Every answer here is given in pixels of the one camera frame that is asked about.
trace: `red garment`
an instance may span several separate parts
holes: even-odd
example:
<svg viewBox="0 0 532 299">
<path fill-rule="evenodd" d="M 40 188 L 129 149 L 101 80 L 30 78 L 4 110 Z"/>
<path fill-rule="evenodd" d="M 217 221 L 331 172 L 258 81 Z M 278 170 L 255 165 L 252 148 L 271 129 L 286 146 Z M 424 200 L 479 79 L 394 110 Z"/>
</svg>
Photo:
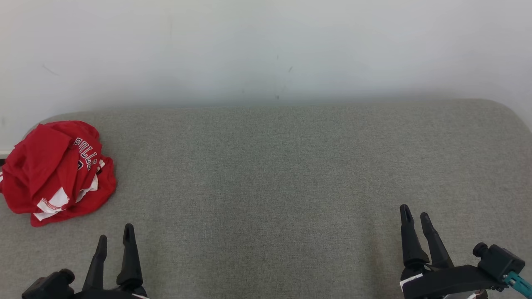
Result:
<svg viewBox="0 0 532 299">
<path fill-rule="evenodd" d="M 32 226 L 97 210 L 116 188 L 113 161 L 101 155 L 98 137 L 98 131 L 82 121 L 38 125 L 2 166 L 0 192 L 8 207 L 15 213 L 50 213 L 40 221 L 32 214 Z M 97 173 L 99 162 L 105 166 Z M 93 181 L 97 190 L 78 198 L 81 190 L 93 187 Z"/>
</svg>

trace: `white wall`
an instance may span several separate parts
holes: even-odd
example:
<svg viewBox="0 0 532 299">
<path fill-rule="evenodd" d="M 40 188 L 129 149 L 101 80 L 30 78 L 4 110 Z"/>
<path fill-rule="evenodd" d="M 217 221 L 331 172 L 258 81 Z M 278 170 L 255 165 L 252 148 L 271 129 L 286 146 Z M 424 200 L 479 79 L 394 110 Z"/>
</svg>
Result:
<svg viewBox="0 0 532 299">
<path fill-rule="evenodd" d="M 122 104 L 481 97 L 532 124 L 530 0 L 0 0 L 0 150 Z"/>
</svg>

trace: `teal connector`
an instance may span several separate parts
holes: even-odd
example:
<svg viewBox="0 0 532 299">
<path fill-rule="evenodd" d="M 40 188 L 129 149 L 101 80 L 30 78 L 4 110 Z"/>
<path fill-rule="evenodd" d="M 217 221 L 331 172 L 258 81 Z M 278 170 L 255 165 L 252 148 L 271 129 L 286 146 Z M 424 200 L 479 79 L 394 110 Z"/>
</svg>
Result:
<svg viewBox="0 0 532 299">
<path fill-rule="evenodd" d="M 522 279 L 515 272 L 512 271 L 508 273 L 508 276 L 504 279 L 504 282 L 516 291 L 520 292 L 527 299 L 532 299 L 532 285 L 526 280 Z"/>
</svg>

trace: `gray fabric surface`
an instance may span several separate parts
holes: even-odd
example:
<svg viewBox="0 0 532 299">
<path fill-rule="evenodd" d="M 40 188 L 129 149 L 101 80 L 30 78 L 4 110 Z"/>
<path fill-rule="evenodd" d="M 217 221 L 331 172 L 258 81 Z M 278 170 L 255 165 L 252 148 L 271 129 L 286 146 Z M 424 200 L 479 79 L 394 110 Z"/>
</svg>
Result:
<svg viewBox="0 0 532 299">
<path fill-rule="evenodd" d="M 114 286 L 134 224 L 152 298 L 400 298 L 399 205 L 431 216 L 455 264 L 478 242 L 532 262 L 532 135 L 490 101 L 60 115 L 101 133 L 118 187 L 97 212 L 33 228 L 0 201 L 0 289 L 69 268 L 100 234 Z M 532 266 L 523 276 L 532 280 Z M 506 290 L 492 298 L 519 298 Z"/>
</svg>

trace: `clothing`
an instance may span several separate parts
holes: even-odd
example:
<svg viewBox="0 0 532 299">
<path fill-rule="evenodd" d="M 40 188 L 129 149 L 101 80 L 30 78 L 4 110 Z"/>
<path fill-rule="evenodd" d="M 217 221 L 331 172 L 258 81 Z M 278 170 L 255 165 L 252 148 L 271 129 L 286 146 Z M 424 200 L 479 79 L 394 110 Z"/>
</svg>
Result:
<svg viewBox="0 0 532 299">
<path fill-rule="evenodd" d="M 81 121 L 39 124 L 2 166 L 0 192 L 15 213 L 42 226 L 97 210 L 116 187 L 99 133 Z"/>
</svg>

